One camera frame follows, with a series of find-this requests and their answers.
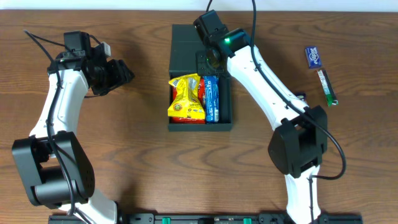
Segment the green and white wafer bar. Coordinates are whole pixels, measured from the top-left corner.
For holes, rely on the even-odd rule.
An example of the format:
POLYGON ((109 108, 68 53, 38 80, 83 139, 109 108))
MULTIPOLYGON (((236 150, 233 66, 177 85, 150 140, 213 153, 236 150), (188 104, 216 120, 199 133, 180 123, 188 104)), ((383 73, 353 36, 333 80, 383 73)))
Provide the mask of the green and white wafer bar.
POLYGON ((325 94, 326 102, 328 106, 338 105, 338 99, 335 95, 333 87, 331 85, 329 76, 324 69, 317 70, 318 77, 322 84, 323 92, 325 94))

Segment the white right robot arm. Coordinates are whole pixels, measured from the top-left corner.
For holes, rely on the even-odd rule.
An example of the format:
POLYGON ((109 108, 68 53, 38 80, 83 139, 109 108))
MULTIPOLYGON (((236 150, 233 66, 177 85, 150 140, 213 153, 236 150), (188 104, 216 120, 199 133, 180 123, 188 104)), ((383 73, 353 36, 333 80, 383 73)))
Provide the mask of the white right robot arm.
POLYGON ((285 177, 290 219, 314 222, 321 214, 314 176, 327 137, 309 119, 324 127, 325 112, 319 106, 309 108, 279 80, 245 30, 228 30, 215 11, 202 14, 193 25, 207 51, 206 64, 240 82, 269 120, 274 133, 268 153, 285 177))

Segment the dark green box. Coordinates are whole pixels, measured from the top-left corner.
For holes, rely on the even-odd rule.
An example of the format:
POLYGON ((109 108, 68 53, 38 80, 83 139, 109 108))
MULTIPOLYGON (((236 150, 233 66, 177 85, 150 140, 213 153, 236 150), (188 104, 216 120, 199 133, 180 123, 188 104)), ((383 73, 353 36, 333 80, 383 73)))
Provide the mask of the dark green box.
MULTIPOLYGON (((169 77, 171 79, 197 72, 197 57, 199 51, 205 47, 196 29, 191 24, 174 24, 172 26, 172 41, 169 63, 169 77)), ((230 131, 233 127, 233 108, 231 99, 231 80, 220 77, 219 89, 219 121, 209 124, 174 123, 169 119, 169 131, 230 131)))

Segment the blue Oreo cookie pack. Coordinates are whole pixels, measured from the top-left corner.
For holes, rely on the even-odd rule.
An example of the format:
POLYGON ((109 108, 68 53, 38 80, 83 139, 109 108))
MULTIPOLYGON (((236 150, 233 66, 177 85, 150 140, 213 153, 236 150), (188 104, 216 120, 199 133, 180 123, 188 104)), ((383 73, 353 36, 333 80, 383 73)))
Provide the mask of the blue Oreo cookie pack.
POLYGON ((206 108, 206 122, 217 123, 219 121, 219 89, 218 77, 205 76, 205 108, 206 108))

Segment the yellow snack packet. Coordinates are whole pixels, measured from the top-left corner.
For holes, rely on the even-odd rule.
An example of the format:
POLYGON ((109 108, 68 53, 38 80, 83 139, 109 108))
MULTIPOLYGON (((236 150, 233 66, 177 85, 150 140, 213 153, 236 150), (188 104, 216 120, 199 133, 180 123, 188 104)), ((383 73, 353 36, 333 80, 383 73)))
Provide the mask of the yellow snack packet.
POLYGON ((197 73, 193 73, 169 81, 169 85, 177 92, 167 110, 169 117, 205 119, 205 110, 198 99, 200 78, 197 73))

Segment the blue Dairy Milk chocolate bar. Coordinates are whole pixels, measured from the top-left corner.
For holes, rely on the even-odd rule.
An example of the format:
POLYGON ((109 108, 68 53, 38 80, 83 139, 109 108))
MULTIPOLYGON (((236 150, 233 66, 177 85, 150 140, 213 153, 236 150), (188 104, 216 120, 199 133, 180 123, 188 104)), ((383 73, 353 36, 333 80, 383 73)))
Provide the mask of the blue Dairy Milk chocolate bar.
POLYGON ((298 92, 295 94, 295 96, 300 99, 301 101, 304 101, 305 103, 307 103, 307 95, 304 92, 298 92))

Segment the red Hacks candy bag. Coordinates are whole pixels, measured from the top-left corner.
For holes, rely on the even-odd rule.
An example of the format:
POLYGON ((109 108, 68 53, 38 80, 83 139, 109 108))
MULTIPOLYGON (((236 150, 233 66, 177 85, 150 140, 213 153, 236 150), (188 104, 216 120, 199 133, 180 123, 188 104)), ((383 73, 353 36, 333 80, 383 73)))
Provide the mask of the red Hacks candy bag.
MULTIPOLYGON (((175 87, 172 88, 172 99, 174 100, 177 95, 177 90, 175 87)), ((198 85, 198 99, 203 108, 205 108, 205 89, 204 89, 204 79, 201 78, 198 85)), ((185 124, 205 124, 204 119, 193 119, 193 118, 179 118, 172 117, 172 123, 185 123, 185 124)))

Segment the small blue Eclipse mint box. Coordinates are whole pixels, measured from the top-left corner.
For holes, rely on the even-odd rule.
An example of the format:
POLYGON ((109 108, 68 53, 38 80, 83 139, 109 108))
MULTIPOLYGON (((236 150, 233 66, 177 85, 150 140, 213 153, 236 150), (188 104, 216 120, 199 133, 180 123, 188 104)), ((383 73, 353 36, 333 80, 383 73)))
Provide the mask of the small blue Eclipse mint box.
POLYGON ((322 61, 318 48, 316 46, 308 46, 305 48, 305 55, 310 69, 320 68, 322 61))

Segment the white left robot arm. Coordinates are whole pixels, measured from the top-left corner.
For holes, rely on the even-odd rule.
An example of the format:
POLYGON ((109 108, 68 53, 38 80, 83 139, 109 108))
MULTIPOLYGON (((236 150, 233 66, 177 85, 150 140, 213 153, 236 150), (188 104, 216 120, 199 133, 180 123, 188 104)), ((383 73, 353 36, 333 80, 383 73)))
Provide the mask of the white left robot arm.
POLYGON ((94 36, 82 31, 63 36, 63 52, 47 68, 44 108, 29 136, 14 141, 14 162, 30 203, 57 210, 50 223, 128 223, 118 204, 96 188, 76 131, 84 99, 107 95, 134 74, 124 61, 111 58, 107 43, 92 46, 94 36))

